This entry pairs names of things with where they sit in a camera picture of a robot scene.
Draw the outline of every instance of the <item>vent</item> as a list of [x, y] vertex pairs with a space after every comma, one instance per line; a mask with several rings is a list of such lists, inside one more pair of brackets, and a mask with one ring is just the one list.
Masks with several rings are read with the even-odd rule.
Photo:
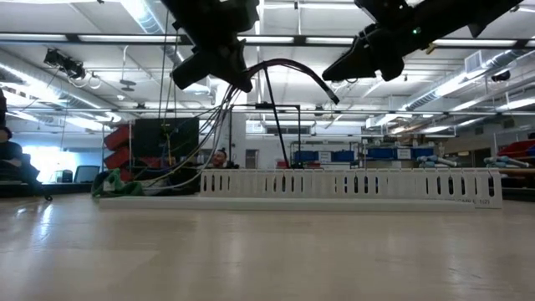
[[482, 126], [476, 127], [474, 131], [476, 132], [476, 135], [483, 135], [483, 133], [485, 132]]
[[[310, 135], [311, 128], [311, 126], [301, 126], [301, 135]], [[281, 132], [283, 135], [297, 135], [299, 129], [297, 126], [281, 126]], [[277, 126], [267, 126], [266, 133], [278, 135]]]
[[483, 56], [481, 50], [465, 59], [465, 72], [470, 74], [474, 71], [481, 70], [483, 65]]
[[504, 129], [511, 129], [515, 127], [517, 124], [513, 118], [503, 121], [502, 126]]

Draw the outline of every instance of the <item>white cable tray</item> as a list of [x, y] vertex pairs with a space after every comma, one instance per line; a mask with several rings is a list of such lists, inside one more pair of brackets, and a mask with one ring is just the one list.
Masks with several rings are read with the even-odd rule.
[[204, 170], [201, 197], [471, 202], [502, 208], [497, 169]]

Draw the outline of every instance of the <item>ceiling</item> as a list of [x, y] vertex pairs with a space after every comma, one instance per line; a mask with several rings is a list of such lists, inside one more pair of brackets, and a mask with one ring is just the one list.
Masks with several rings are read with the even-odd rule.
[[[165, 23], [166, 8], [159, 2], [146, 0], [151, 3], [158, 19]], [[32, 4], [28, 0], [0, 0], [0, 11], [4, 16], [0, 18], [0, 32], [19, 33], [144, 33], [140, 25], [124, 8], [120, 1], [106, 1], [98, 4], [90, 0], [44, 0]], [[329, 6], [328, 1], [301, 1], [318, 6], [303, 6], [300, 11], [293, 9], [293, 1], [265, 0], [263, 19], [259, 31], [251, 29], [248, 34], [261, 35], [355, 35], [371, 19], [348, 1], [343, 7]], [[526, 0], [522, 5], [533, 5], [535, 0]], [[535, 14], [523, 11], [506, 13], [492, 23], [480, 38], [531, 38], [535, 35]], [[169, 21], [169, 32], [174, 34]], [[449, 38], [471, 38], [468, 30], [452, 33]], [[27, 45], [0, 44], [0, 49], [12, 56], [26, 61], [50, 74], [55, 70], [43, 63], [47, 48], [56, 48], [62, 54], [84, 62], [84, 67], [94, 72], [102, 79], [98, 89], [85, 86], [83, 90], [110, 104], [115, 108], [135, 108], [138, 104], [145, 104], [147, 108], [158, 108], [161, 94], [163, 103], [167, 101], [167, 89], [170, 84], [168, 77], [172, 69], [172, 62], [167, 59], [162, 72], [163, 52], [156, 46], [130, 46], [127, 48], [125, 72], [123, 73], [123, 51], [119, 46], [88, 46], [88, 45]], [[262, 59], [288, 58], [304, 63], [318, 74], [321, 74], [348, 48], [332, 47], [246, 47], [245, 59], [247, 65], [257, 63]], [[187, 57], [191, 55], [191, 47], [181, 46], [179, 52]], [[305, 75], [295, 71], [275, 68], [269, 71], [273, 82], [273, 94], [278, 104], [299, 104], [305, 109], [312, 109], [315, 105], [325, 105], [325, 109], [334, 110], [397, 110], [399, 101], [431, 86], [451, 72], [464, 68], [464, 59], [473, 54], [469, 49], [437, 49], [431, 54], [418, 51], [405, 58], [405, 71], [398, 79], [388, 83], [378, 79], [362, 79], [356, 84], [346, 83], [336, 89], [341, 102], [332, 106], [325, 93]], [[531, 57], [522, 60], [512, 68], [512, 78], [503, 83], [485, 84], [479, 79], [466, 87], [447, 95], [439, 100], [440, 110], [449, 110], [453, 104], [467, 102], [483, 96], [489, 91], [501, 89], [532, 75], [535, 64]], [[120, 84], [121, 78], [135, 81], [134, 92], [124, 92]], [[212, 88], [221, 81], [214, 79]], [[176, 91], [177, 108], [208, 108], [214, 101], [214, 94], [193, 94]], [[174, 100], [169, 104], [174, 107]], [[489, 102], [482, 102], [478, 106], [487, 108]], [[365, 120], [367, 115], [344, 115], [337, 120]], [[294, 119], [295, 116], [282, 116], [284, 119]]]

